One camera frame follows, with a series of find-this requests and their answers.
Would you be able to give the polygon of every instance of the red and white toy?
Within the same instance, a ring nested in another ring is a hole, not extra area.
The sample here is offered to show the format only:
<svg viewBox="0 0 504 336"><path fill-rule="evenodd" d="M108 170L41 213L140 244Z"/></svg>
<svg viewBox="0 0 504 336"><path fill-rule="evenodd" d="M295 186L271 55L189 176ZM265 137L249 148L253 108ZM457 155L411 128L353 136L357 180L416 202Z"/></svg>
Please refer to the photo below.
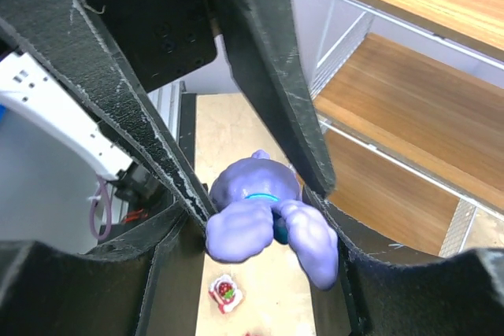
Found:
<svg viewBox="0 0 504 336"><path fill-rule="evenodd" d="M212 282L209 288L210 296L219 305L219 310L223 314L233 311L243 300L243 293L238 289L229 275L222 275Z"/></svg>

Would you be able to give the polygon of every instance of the purple cable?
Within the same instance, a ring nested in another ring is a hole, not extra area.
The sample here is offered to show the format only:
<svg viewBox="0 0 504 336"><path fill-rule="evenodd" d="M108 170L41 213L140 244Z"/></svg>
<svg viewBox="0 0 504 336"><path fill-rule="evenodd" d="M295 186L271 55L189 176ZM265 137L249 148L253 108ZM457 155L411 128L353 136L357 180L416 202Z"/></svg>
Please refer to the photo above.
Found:
<svg viewBox="0 0 504 336"><path fill-rule="evenodd" d="M98 201L95 198L93 198L93 201L91 202L91 209L89 212L89 228L91 229L91 233L93 234L93 236L101 241L105 239L107 236L109 236L110 230L112 229L112 200L109 196L109 191L107 190L105 180L101 176L96 175L96 177L98 179L99 188L94 196L97 197L99 194L101 194L102 198L105 199L105 211L106 211L105 231L103 232L103 234L100 235L95 228L95 213L96 213L96 206L98 205Z"/></svg>

